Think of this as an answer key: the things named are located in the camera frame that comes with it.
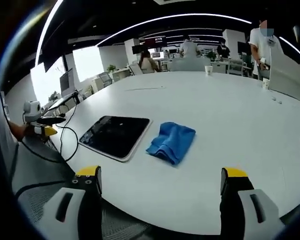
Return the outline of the person's left hand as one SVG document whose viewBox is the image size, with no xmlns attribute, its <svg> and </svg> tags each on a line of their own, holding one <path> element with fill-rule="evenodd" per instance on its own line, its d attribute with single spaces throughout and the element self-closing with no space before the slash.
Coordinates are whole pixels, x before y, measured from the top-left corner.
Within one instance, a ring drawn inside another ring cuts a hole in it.
<svg viewBox="0 0 300 240">
<path fill-rule="evenodd" d="M 12 121 L 8 121 L 8 125 L 12 135 L 21 142 L 24 137 L 35 136 L 35 127 L 30 124 L 17 125 Z"/>
</svg>

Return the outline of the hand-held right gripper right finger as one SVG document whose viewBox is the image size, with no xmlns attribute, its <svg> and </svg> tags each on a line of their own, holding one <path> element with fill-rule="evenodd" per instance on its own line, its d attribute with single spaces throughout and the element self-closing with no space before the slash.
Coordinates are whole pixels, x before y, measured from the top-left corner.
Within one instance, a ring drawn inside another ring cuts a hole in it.
<svg viewBox="0 0 300 240">
<path fill-rule="evenodd" d="M 273 240 L 285 227 L 277 205 L 238 168 L 221 170 L 219 210 L 221 240 Z"/>
</svg>

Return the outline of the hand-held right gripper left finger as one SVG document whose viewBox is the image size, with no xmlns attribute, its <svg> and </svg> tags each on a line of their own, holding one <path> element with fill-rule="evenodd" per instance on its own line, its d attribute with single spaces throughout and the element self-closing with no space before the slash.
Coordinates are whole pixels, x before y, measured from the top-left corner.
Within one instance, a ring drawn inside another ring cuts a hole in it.
<svg viewBox="0 0 300 240">
<path fill-rule="evenodd" d="M 46 240 L 101 240 L 101 167 L 93 165 L 77 171 L 45 203 L 36 227 Z"/>
</svg>

